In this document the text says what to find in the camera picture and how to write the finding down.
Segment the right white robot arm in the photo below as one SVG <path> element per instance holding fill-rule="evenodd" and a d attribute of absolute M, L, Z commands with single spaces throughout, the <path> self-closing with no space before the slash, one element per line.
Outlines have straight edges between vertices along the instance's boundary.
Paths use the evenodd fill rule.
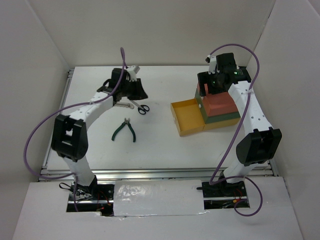
<path fill-rule="evenodd" d="M 208 71 L 197 75 L 200 96 L 228 93 L 240 114 L 239 125 L 244 128 L 245 136 L 235 148 L 236 160 L 220 174 L 220 182 L 214 185 L 221 195 L 229 196 L 243 184 L 251 170 L 274 157 L 282 133 L 265 117 L 248 71 L 237 66 L 232 52 L 208 55 L 206 62 Z"/>

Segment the yellow bottom drawer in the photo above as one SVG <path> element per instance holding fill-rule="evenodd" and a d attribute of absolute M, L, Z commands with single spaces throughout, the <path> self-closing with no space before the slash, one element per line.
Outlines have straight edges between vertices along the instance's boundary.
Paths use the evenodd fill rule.
<path fill-rule="evenodd" d="M 175 120 L 179 136 L 235 125 L 240 120 L 238 112 L 213 116 L 213 120 L 205 120 L 201 108 L 195 98 L 173 102 L 170 109 Z"/>

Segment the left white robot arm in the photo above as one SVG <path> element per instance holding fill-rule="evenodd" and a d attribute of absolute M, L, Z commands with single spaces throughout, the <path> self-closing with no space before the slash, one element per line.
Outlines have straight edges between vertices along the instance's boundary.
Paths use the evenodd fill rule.
<path fill-rule="evenodd" d="M 86 153 L 89 147 L 89 127 L 112 107 L 138 108 L 140 114 L 149 111 L 139 100 L 148 98 L 137 77 L 140 68 L 132 65 L 127 69 L 114 68 L 111 78 L 97 89 L 90 102 L 68 114 L 59 114 L 54 121 L 51 148 L 64 159 L 70 171 L 77 176 L 77 189 L 88 200 L 100 192 L 97 177 L 89 167 Z"/>

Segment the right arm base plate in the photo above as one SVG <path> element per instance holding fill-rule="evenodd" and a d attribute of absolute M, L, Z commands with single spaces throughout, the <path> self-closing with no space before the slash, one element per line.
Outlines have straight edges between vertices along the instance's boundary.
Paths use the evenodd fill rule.
<path fill-rule="evenodd" d="M 243 181 L 235 184 L 222 182 L 215 185 L 210 185 L 208 181 L 204 181 L 196 189 L 202 192 L 205 200 L 228 200 L 247 196 Z"/>

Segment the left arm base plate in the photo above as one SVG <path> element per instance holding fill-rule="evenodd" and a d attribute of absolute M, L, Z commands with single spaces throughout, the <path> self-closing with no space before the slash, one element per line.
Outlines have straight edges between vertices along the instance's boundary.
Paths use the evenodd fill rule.
<path fill-rule="evenodd" d="M 99 184 L 98 190 L 94 193 L 86 192 L 82 189 L 77 189 L 75 193 L 76 201 L 87 200 L 87 201 L 105 201 L 106 203 L 112 203 L 114 200 L 114 184 Z"/>

